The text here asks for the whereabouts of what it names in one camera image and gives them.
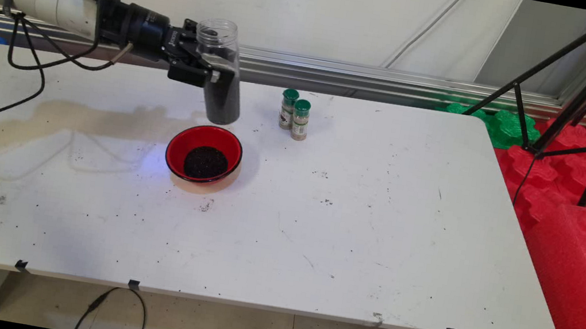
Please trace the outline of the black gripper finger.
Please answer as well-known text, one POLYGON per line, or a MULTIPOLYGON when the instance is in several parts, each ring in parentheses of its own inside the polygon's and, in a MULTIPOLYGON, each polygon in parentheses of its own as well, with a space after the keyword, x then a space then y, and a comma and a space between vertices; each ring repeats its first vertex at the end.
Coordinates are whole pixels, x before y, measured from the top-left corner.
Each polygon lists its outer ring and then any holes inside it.
POLYGON ((238 76, 234 64, 219 56, 174 57, 168 60, 168 64, 168 78, 196 87, 230 86, 238 76))
POLYGON ((179 34, 179 42, 181 43, 189 43, 189 44, 197 44, 197 31, 198 23, 192 19, 185 19, 183 22, 183 26, 181 32, 179 34))

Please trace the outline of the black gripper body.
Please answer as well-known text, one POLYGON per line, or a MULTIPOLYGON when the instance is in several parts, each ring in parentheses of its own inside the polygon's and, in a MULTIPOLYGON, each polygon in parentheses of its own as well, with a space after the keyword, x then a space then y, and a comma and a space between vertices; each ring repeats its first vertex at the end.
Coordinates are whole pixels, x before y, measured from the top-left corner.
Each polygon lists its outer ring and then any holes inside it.
POLYGON ((130 47, 129 52, 149 61, 186 56, 198 57, 197 44, 179 42, 182 26, 171 25, 162 14, 138 4, 121 0, 97 0, 97 38, 99 42, 130 47))

